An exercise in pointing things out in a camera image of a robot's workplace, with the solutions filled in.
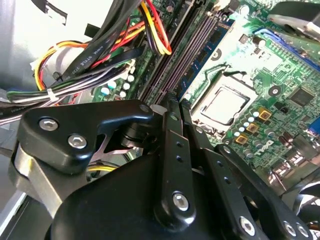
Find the screw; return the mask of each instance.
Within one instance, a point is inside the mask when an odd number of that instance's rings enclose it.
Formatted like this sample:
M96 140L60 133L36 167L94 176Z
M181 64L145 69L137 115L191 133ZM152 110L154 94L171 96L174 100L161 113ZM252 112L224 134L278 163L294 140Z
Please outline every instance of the screw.
M174 113L170 113L170 117L175 120L175 121L178 121L179 119L175 116Z
M54 131L58 128L58 123L50 118L44 118L39 122L40 128L45 131Z
M71 135L68 138L68 143L71 147L75 149L83 149L87 146L86 139L80 135Z
M201 128L201 127L199 127L199 126L197 126L196 128L195 128L195 130L198 132L198 133L200 133L200 134L202 134L204 131L203 131L203 129Z
M297 222L297 223L296 223L296 226L297 226L298 230L300 231L300 233L301 233L303 236L305 236L306 238L309 237L308 232L305 230L305 228L304 228L300 223Z
M231 153L230 149L227 148L226 146L223 146L223 150L225 150L225 152L226 152L227 154L230 154L230 153Z
M140 109L141 109L142 111L144 111L145 113L148 113L148 112L149 112L149 108L148 108L146 105L141 104L141 105L140 105Z
M179 210L184 212L189 208L189 202L187 198L181 193L175 193L173 195L173 203Z
M244 216L240 217L240 224L241 227L243 228L243 230L249 234L250 236L254 236L256 234L256 230L255 227L253 226L253 224L246 219Z
M284 228L285 230L287 230L287 232L289 234L291 234L292 236L297 236L296 231L294 230L294 228L290 225L290 223L288 223L287 221L284 221Z

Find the black mechanical arm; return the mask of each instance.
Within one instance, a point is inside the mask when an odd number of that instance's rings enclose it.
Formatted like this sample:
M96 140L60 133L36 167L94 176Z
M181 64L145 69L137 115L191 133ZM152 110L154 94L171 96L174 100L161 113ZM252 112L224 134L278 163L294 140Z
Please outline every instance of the black mechanical arm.
M143 155L87 182L90 161L132 147ZM30 110L9 176L46 206L51 240L313 239L229 146L212 147L173 93L151 108L126 100Z

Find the motherboard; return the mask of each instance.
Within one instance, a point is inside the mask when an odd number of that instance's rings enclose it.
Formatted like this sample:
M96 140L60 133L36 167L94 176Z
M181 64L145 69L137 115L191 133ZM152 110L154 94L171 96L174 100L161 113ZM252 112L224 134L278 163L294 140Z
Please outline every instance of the motherboard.
M172 55L146 50L126 79L96 88L94 102L138 98L159 104L174 90L213 145L230 145L269 184L318 157L320 43L307 30L298 34L285 24L289 18L278 19L285 3L153 3ZM307 167L299 180L317 168Z

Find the cpu socket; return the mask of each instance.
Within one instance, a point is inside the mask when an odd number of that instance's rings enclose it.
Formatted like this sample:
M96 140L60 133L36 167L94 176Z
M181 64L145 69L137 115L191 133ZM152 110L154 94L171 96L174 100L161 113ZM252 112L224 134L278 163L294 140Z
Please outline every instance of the cpu socket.
M191 111L192 120L226 132L257 99L255 90L238 79L241 74L220 73Z

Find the yellow wire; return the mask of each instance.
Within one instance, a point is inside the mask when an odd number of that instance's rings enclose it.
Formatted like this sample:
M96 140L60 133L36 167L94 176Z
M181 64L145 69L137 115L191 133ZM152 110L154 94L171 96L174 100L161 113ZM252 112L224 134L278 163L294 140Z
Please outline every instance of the yellow wire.
M125 39L127 40L127 39L129 39L129 38L132 38L133 36L141 33L141 32L142 32L143 30L145 30L145 29L146 29L146 26L143 25L142 27L140 27L140 28L138 28L137 30L133 31L132 33L128 34L128 35L125 37ZM122 39L119 38L119 39L115 42L115 44L120 43L121 40L122 40Z
M154 40L155 40L155 44L156 44L160 54L162 54L162 55L164 55L164 54L171 55L171 52L168 51L166 46L162 43L161 39L159 38L159 35L157 33L154 21L152 20L152 17L151 17L150 12L149 12L149 10L147 8L147 5L144 2L142 2L141 6L142 6L142 8L143 8L143 10L144 10L144 12L146 14L146 18L148 19L148 22L149 22L149 25L150 25L150 28L151 28L151 31L152 31L152 35L153 35Z
M77 43L77 42L74 42L74 41L64 41L64 42L61 42L59 44L57 44L56 46L58 48L61 48L65 45L75 45L75 46L78 46L78 45L82 45L81 43ZM48 50L44 55L43 57L39 58L38 59L38 62L34 68L34 78L35 78L35 83L36 83L36 86L38 87L38 89L41 91L41 90L44 90L40 84L40 78L39 78L39 75L38 75L38 72L39 72L39 69L40 69L40 65L41 65L41 62L43 61L43 59L46 59L47 57L49 57L50 55L54 54L57 50L55 48L51 48L50 50Z
M117 169L117 168L116 167L111 167L111 166L89 166L87 168L87 171L88 172L95 172L95 171L112 172L115 169Z

